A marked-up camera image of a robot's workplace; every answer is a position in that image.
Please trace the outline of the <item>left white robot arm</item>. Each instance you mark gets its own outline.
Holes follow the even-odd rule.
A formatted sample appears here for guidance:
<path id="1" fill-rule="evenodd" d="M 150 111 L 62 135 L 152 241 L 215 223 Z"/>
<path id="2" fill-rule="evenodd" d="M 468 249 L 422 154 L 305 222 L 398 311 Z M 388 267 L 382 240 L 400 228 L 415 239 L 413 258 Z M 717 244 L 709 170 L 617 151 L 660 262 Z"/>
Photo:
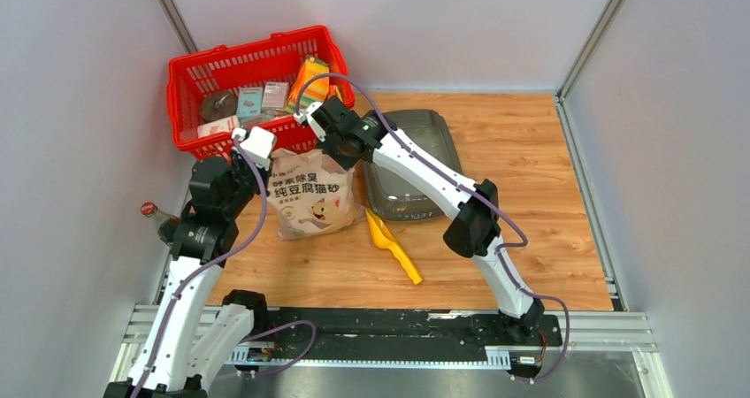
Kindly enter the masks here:
<path id="1" fill-rule="evenodd" d="M 226 260 L 238 252 L 236 219 L 255 196 L 267 202 L 271 169 L 270 155 L 237 149 L 229 158 L 194 164 L 180 221 L 162 234 L 171 258 L 164 296 L 142 352 L 126 379 L 107 385 L 105 396 L 205 397 L 241 339 L 257 341 L 269 332 L 264 295 L 245 290 L 225 298 L 202 336 L 197 328 Z"/>

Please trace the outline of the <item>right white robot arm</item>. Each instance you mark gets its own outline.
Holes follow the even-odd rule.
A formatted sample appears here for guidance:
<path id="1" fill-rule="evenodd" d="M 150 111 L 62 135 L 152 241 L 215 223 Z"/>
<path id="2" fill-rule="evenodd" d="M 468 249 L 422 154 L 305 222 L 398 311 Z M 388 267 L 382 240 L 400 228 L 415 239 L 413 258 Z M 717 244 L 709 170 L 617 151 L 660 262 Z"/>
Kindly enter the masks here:
<path id="1" fill-rule="evenodd" d="M 341 167 L 364 161 L 405 180 L 435 203 L 451 223 L 443 234 L 449 249 L 470 259 L 491 288 L 505 316 L 504 331 L 525 344 L 540 331 L 545 307 L 525 285 L 501 236 L 498 189 L 449 169 L 421 149 L 378 109 L 361 117 L 338 98 L 314 103 L 298 115 L 322 149 Z"/>

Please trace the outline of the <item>cat litter bag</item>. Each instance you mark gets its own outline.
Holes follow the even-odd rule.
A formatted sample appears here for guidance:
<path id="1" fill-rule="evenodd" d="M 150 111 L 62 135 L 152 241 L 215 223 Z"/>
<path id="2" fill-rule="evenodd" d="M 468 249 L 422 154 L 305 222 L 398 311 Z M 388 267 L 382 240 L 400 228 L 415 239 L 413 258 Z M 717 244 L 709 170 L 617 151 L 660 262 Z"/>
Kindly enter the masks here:
<path id="1" fill-rule="evenodd" d="M 278 214 L 285 241 L 336 233 L 364 219 L 354 195 L 354 172 L 320 149 L 272 153 L 269 203 Z"/>

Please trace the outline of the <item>yellow plastic scoop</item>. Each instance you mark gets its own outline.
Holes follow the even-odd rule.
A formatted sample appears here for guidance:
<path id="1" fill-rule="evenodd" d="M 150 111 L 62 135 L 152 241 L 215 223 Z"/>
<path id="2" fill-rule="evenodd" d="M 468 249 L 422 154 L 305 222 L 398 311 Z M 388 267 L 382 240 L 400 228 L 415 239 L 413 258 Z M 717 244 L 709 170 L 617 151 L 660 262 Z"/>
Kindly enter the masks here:
<path id="1" fill-rule="evenodd" d="M 365 210 L 365 214 L 373 244 L 379 249 L 389 251 L 401 265 L 411 282 L 414 285 L 420 285 L 424 278 L 400 242 L 391 234 L 385 222 L 369 208 Z"/>

